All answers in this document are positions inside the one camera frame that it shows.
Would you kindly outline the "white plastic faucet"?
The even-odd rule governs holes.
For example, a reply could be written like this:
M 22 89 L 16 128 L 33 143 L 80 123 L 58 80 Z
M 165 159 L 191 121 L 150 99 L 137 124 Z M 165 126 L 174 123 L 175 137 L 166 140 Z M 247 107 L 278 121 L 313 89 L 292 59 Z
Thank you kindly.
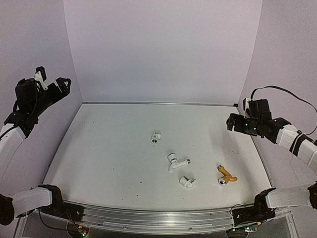
M 170 162 L 170 165 L 168 167 L 168 171 L 170 173 L 173 172 L 175 169 L 178 169 L 180 167 L 187 166 L 187 165 L 191 164 L 191 160 L 190 159 L 185 159 L 183 161 L 178 161 L 175 153 L 170 153 L 167 156 L 167 159 Z

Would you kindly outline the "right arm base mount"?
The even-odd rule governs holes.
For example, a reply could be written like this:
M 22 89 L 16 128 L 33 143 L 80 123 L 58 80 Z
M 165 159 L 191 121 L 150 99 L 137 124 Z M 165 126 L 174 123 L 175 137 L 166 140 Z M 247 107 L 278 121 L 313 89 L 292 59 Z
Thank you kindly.
M 269 188 L 256 195 L 252 206 L 233 206 L 230 210 L 230 214 L 233 217 L 234 225 L 237 226 L 251 222 L 264 222 L 268 219 L 274 218 L 275 208 L 269 208 L 266 202 L 266 196 L 273 190 L 275 190 L 275 188 Z

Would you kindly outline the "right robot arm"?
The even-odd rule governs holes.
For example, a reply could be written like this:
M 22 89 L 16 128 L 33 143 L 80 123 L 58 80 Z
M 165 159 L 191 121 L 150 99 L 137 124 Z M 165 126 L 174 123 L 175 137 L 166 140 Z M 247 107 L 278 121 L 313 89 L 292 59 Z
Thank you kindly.
M 260 120 L 231 113 L 226 125 L 229 131 L 268 139 L 306 162 L 312 169 L 317 163 L 317 142 L 283 118 L 265 117 Z M 255 196 L 252 206 L 234 209 L 232 215 L 235 224 L 262 222 L 274 218 L 277 208 L 299 206 L 316 209 L 317 185 L 315 183 L 285 189 L 266 189 Z

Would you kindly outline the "white elbow fitting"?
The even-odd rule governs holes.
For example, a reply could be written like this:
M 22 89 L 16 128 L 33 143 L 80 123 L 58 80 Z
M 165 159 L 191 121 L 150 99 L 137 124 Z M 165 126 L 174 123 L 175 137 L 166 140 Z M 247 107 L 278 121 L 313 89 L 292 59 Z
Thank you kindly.
M 196 185 L 197 180 L 183 176 L 180 178 L 179 183 L 185 188 L 192 189 Z

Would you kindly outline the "white elbow fitting far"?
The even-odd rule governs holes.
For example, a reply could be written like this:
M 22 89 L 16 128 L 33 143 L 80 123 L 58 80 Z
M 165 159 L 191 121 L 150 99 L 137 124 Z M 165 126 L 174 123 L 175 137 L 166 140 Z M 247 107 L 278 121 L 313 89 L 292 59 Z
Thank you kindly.
M 159 131 L 155 131 L 150 139 L 152 144 L 157 144 L 161 140 L 161 133 Z

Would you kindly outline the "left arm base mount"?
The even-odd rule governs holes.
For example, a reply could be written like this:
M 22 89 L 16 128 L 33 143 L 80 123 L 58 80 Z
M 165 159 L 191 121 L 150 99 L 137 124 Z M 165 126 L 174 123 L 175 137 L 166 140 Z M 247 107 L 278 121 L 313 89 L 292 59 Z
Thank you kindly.
M 41 207 L 41 212 L 55 217 L 72 219 L 74 222 L 81 222 L 84 213 L 83 206 L 65 202 L 62 198 L 61 190 L 55 185 L 42 184 L 39 187 L 49 190 L 52 194 L 51 204 Z

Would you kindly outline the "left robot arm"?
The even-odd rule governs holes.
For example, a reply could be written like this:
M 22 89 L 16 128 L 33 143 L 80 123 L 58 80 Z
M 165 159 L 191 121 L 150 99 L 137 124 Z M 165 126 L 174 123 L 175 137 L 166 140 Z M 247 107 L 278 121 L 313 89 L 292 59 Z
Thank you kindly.
M 0 175 L 3 177 L 14 154 L 29 137 L 39 116 L 51 105 L 70 93 L 71 80 L 58 78 L 55 83 L 43 86 L 34 78 L 22 79 L 15 87 L 16 102 L 12 113 L 0 132 Z M 14 219 L 35 209 L 49 209 L 55 216 L 65 215 L 67 206 L 60 189 L 55 185 L 40 185 L 37 188 L 0 196 L 0 223 L 7 226 Z

